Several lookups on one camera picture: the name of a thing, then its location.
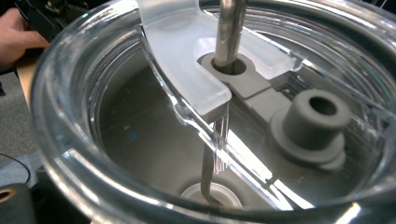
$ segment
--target frosted plastic lid piece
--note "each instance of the frosted plastic lid piece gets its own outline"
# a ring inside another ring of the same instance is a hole
[[[214,52],[208,40],[216,38],[218,20],[206,15],[195,0],[137,2],[154,58],[187,102],[200,115],[228,102],[230,90],[197,62],[209,49]],[[241,35],[241,49],[267,79],[294,66],[291,57],[247,30]]]

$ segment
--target gray plastic bracket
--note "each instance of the gray plastic bracket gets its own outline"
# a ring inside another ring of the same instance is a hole
[[[285,159],[321,171],[341,169],[347,157],[342,131],[350,122],[350,112],[340,98],[327,91],[308,90],[291,103],[256,72],[253,62],[244,55],[238,55],[246,66],[240,75],[217,71],[213,58],[213,53],[207,54],[202,66],[269,124],[269,141]]]
[[[214,53],[207,54],[202,59],[202,66],[225,83],[262,121],[269,123],[276,111],[290,106],[290,100],[275,91],[271,84],[256,72],[254,63],[246,56],[238,54],[238,59],[246,66],[246,71],[240,75],[222,74],[213,67],[213,58]]]

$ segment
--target transparent bowl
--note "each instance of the transparent bowl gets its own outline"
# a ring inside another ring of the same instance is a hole
[[[233,97],[229,168],[212,189],[231,205],[195,197],[217,133],[152,59],[136,1],[119,0],[69,25],[35,73],[34,127],[66,198],[97,222],[335,222],[378,211],[394,220],[396,18],[348,1],[249,1],[245,26],[296,58],[276,91],[292,100],[320,89],[349,105],[340,170],[279,158],[268,124]]]

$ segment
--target black device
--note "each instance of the black device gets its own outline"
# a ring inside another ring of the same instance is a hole
[[[106,1],[16,0],[15,5],[31,28],[50,42],[67,24]]]

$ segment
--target person's hand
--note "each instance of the person's hand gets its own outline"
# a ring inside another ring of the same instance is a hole
[[[16,8],[0,17],[0,71],[11,67],[27,49],[45,48],[49,43],[36,31],[26,31],[28,23]]]

